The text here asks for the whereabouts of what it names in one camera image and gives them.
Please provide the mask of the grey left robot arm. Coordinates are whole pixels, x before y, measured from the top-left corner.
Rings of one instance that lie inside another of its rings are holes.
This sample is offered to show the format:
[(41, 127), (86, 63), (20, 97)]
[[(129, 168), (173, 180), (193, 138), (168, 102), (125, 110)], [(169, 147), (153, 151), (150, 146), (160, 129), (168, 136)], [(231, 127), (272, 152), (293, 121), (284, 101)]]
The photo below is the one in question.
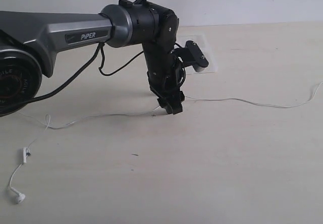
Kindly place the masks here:
[(178, 114), (186, 78), (175, 54), (179, 18), (154, 3), (121, 0), (99, 14), (28, 13), (1, 11), (1, 116), (53, 97), (85, 70), (82, 66), (61, 87), (38, 96), (43, 77), (51, 77), (57, 54), (92, 44), (94, 55), (103, 47), (140, 44), (151, 91), (169, 114)]

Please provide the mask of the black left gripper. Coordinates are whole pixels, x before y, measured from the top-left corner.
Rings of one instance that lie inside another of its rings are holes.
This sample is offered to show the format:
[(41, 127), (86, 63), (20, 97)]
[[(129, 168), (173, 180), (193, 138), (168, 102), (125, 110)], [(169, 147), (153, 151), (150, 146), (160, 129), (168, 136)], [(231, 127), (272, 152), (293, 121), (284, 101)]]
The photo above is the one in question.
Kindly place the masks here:
[(186, 79), (183, 64), (174, 54), (175, 45), (145, 42), (142, 44), (150, 88), (158, 97), (157, 101), (166, 113), (179, 114), (183, 111), (180, 98), (175, 95), (180, 92)]

